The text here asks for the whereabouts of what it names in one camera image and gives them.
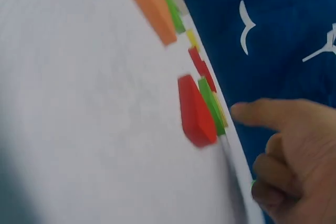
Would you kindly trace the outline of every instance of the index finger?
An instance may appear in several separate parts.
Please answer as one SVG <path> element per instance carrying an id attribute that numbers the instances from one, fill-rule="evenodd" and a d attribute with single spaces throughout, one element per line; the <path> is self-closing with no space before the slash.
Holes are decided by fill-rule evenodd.
<path id="1" fill-rule="evenodd" d="M 259 99 L 251 103 L 236 103 L 231 107 L 235 120 L 248 126 L 263 126 L 281 132 L 286 125 L 298 122 L 307 112 L 304 100 Z"/>

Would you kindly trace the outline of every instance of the white bird print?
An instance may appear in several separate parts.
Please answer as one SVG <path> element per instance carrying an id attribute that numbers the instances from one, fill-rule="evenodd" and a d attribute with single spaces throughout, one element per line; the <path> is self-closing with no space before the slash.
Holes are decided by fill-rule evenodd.
<path id="1" fill-rule="evenodd" d="M 336 39 L 336 23 L 332 24 L 332 30 L 327 33 L 327 43 L 321 49 L 305 57 L 302 61 L 306 62 L 307 60 L 310 60 L 311 58 L 314 58 L 315 56 L 323 52 L 333 52 L 334 54 L 336 54 L 336 46 L 334 45 L 335 39 Z"/>
<path id="2" fill-rule="evenodd" d="M 245 24 L 245 29 L 243 30 L 243 33 L 241 34 L 241 37 L 240 37 L 240 44 L 242 45 L 242 48 L 243 48 L 244 52 L 246 53 L 246 55 L 248 55 L 248 50 L 247 50 L 247 46 L 246 46 L 247 34 L 252 28 L 254 28 L 256 26 L 256 24 L 252 22 L 252 20 L 250 19 L 249 15 L 247 13 L 244 0 L 240 1 L 239 13 L 240 13 L 240 16 L 241 16 L 244 24 Z"/>

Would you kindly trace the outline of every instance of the yellow block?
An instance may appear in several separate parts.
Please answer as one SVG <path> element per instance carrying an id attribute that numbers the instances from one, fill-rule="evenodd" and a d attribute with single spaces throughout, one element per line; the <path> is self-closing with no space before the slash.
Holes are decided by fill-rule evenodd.
<path id="1" fill-rule="evenodd" d="M 200 47 L 199 47 L 199 44 L 197 42 L 197 39 L 195 37 L 195 34 L 194 34 L 193 30 L 189 29 L 189 30 L 186 31 L 186 33 L 187 33 L 187 37 L 188 37 L 192 47 L 196 47 L 197 51 L 199 51 Z"/>
<path id="2" fill-rule="evenodd" d="M 213 93 L 214 98 L 216 100 L 216 103 L 217 103 L 217 106 L 219 108 L 219 111 L 221 112 L 221 117 L 222 117 L 223 125 L 224 125 L 225 128 L 228 128 L 229 125 L 227 124 L 227 121 L 226 121 L 226 118 L 225 118 L 225 115 L 224 115 L 223 107 L 222 107 L 221 103 L 219 102 L 219 99 L 217 97 L 216 92 L 212 92 L 212 93 Z"/>

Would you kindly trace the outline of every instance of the finger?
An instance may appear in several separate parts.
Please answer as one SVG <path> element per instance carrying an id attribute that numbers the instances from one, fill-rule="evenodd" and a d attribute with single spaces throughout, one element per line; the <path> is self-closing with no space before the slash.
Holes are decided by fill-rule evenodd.
<path id="1" fill-rule="evenodd" d="M 231 107 L 235 120 L 249 126 L 264 126 L 281 132 L 291 123 L 302 117 L 301 100 L 260 99 L 251 103 L 236 103 Z"/>
<path id="2" fill-rule="evenodd" d="M 259 206 L 270 216 L 275 215 L 277 209 L 280 208 L 285 200 L 285 195 L 282 192 L 274 189 L 260 179 L 257 179 L 253 184 L 251 194 Z"/>
<path id="3" fill-rule="evenodd" d="M 282 162 L 266 154 L 260 154 L 254 164 L 255 173 L 264 182 L 278 188 L 291 197 L 301 197 L 301 187 L 294 173 Z"/>
<path id="4" fill-rule="evenodd" d="M 282 135 L 281 133 L 276 133 L 271 136 L 266 144 L 265 148 L 266 154 L 274 157 L 280 162 L 286 164 L 286 159 L 284 155 L 284 149 L 282 147 Z"/>

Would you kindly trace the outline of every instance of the fingernail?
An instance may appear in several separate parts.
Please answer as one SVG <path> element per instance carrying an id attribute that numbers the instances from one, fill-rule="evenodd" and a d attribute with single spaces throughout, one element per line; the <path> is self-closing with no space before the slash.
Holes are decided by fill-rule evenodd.
<path id="1" fill-rule="evenodd" d="M 238 102 L 231 106 L 232 113 L 239 113 L 247 105 L 247 102 Z"/>

